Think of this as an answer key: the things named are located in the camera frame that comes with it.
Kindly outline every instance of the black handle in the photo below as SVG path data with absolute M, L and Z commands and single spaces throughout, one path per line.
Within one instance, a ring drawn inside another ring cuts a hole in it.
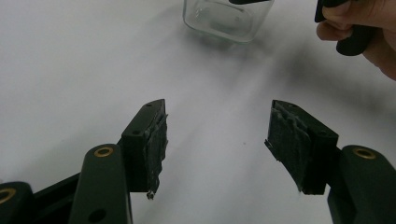
M 370 44 L 375 33 L 371 26 L 354 25 L 352 36 L 338 41 L 337 51 L 346 56 L 356 56 L 363 53 Z
M 346 1 L 348 0 L 318 0 L 315 22 L 326 20 L 322 14 L 323 7 L 337 7 Z M 371 26 L 353 25 L 352 29 L 353 33 L 351 37 L 340 40 L 337 43 L 336 49 L 342 55 L 356 56 L 363 53 L 370 44 L 370 41 L 375 33 L 375 28 Z

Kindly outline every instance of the glass jar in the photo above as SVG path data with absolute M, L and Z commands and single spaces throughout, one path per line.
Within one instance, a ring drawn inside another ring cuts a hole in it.
M 273 3 L 274 0 L 184 0 L 183 20 L 201 33 L 248 43 Z

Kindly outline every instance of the white tabletop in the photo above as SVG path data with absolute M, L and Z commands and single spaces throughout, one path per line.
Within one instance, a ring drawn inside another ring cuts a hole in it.
M 183 23 L 182 0 L 0 1 L 0 179 L 34 192 L 117 143 L 164 98 L 169 144 L 135 223 L 332 223 L 264 145 L 273 99 L 299 105 L 396 165 L 396 86 L 322 42 L 316 1 L 276 1 L 256 39 L 232 45 Z

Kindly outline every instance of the finger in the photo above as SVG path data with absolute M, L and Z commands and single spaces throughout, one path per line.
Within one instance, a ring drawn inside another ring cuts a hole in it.
M 323 21 L 317 27 L 317 35 L 321 40 L 343 40 L 352 36 L 352 29 L 338 30 L 326 21 Z
M 324 7 L 326 19 L 336 22 L 385 28 L 396 32 L 396 1 L 348 0 L 338 7 Z
M 396 52 L 386 41 L 382 30 L 378 30 L 363 55 L 382 73 L 396 80 Z
M 336 21 L 326 21 L 326 23 L 338 30 L 349 30 L 350 28 L 352 28 L 352 24 L 346 24 Z

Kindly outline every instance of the black plastic arm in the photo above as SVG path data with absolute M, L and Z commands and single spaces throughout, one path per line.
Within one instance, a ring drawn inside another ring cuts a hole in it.
M 266 145 L 304 194 L 331 191 L 335 224 L 396 223 L 396 171 L 368 147 L 336 147 L 338 135 L 299 106 L 273 101 Z
M 152 199 L 160 185 L 166 117 L 165 100 L 143 105 L 117 145 L 95 147 L 81 174 L 35 194 L 27 183 L 0 184 L 0 223 L 132 223 L 129 192 Z
M 84 159 L 69 224 L 130 224 L 131 203 L 117 145 L 91 149 Z

